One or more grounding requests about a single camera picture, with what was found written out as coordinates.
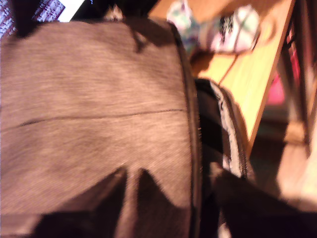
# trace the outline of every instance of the wooden floor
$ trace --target wooden floor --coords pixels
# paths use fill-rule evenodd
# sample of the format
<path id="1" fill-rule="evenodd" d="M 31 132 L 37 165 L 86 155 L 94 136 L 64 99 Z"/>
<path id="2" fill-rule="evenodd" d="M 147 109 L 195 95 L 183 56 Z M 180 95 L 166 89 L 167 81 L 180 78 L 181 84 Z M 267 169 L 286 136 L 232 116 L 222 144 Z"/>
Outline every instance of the wooden floor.
<path id="1" fill-rule="evenodd" d="M 302 211 L 317 211 L 317 126 L 312 154 L 305 147 L 259 137 L 251 153 L 258 186 Z"/>

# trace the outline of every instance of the fabric texture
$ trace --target fabric texture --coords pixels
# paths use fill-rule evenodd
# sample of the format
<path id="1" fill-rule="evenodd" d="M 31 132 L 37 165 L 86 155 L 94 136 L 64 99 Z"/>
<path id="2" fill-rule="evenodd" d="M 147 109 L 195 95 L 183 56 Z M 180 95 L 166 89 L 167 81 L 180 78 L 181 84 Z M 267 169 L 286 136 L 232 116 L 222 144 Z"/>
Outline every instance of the fabric texture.
<path id="1" fill-rule="evenodd" d="M 189 237 L 198 126 L 183 70 L 171 26 L 152 20 L 4 40 L 2 236 Z"/>

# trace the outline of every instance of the zipper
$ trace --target zipper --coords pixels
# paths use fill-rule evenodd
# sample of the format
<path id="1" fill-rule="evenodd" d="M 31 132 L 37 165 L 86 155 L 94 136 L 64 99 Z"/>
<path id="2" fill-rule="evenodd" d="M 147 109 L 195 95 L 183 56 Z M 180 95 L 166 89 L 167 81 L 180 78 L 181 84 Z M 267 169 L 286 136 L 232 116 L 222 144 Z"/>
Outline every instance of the zipper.
<path id="1" fill-rule="evenodd" d="M 200 217 L 202 206 L 202 133 L 199 124 L 199 108 L 197 90 L 191 72 L 188 57 L 182 44 L 181 37 L 173 24 L 170 24 L 174 34 L 175 44 L 180 57 L 184 79 L 184 92 L 189 122 L 190 144 L 192 154 L 192 184 L 191 184 L 191 221 L 189 229 L 190 238 L 198 238 L 200 234 Z"/>
<path id="2" fill-rule="evenodd" d="M 228 105 L 230 117 L 232 119 L 233 127 L 234 127 L 235 132 L 236 132 L 236 139 L 237 139 L 238 151 L 239 151 L 240 172 L 242 175 L 242 179 L 247 179 L 248 178 L 247 155 L 246 155 L 246 151 L 244 149 L 241 131 L 238 127 L 237 117 L 236 117 L 236 114 L 235 114 L 234 109 L 233 109 L 232 100 L 229 98 L 227 92 L 224 89 L 220 88 L 220 90 L 224 96 L 224 100 L 226 101 L 226 103 Z"/>

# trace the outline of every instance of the bag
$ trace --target bag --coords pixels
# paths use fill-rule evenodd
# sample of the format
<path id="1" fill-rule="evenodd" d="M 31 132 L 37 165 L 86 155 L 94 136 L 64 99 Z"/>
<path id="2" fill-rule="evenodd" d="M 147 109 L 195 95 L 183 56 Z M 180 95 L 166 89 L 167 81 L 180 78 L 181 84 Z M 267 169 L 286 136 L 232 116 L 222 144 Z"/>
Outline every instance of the bag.
<path id="1" fill-rule="evenodd" d="M 1 235 L 263 237 L 264 218 L 298 213 L 246 182 L 237 124 L 166 22 L 12 35 L 1 43 Z"/>

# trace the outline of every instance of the purple fabric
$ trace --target purple fabric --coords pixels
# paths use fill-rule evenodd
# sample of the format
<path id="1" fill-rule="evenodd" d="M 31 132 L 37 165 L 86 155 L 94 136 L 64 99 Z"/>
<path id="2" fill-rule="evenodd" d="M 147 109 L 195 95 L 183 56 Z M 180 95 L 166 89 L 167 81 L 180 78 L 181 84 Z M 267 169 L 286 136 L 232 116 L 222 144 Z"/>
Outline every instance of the purple fabric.
<path id="1" fill-rule="evenodd" d="M 64 9 L 65 6 L 59 0 L 42 0 L 33 19 L 39 22 L 56 21 Z M 0 0 L 0 38 L 14 31 L 15 24 L 8 0 Z"/>

